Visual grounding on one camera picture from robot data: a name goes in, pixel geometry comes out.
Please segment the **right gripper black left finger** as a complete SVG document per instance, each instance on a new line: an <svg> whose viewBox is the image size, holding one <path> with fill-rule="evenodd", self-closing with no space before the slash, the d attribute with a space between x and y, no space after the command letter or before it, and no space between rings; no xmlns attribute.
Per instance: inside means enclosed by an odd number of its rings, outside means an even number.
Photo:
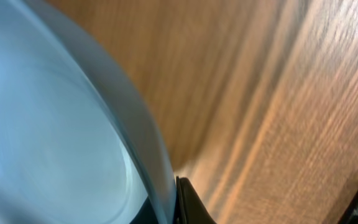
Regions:
<svg viewBox="0 0 358 224"><path fill-rule="evenodd" d="M216 224L186 177L176 176L175 224Z"/></svg>

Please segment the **blue plate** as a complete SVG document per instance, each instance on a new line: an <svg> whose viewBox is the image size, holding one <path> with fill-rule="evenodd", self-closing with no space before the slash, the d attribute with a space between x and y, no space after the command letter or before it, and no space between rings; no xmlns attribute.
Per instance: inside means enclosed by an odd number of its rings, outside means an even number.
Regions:
<svg viewBox="0 0 358 224"><path fill-rule="evenodd" d="M172 223L176 197L109 54L45 1L0 1L0 223Z"/></svg>

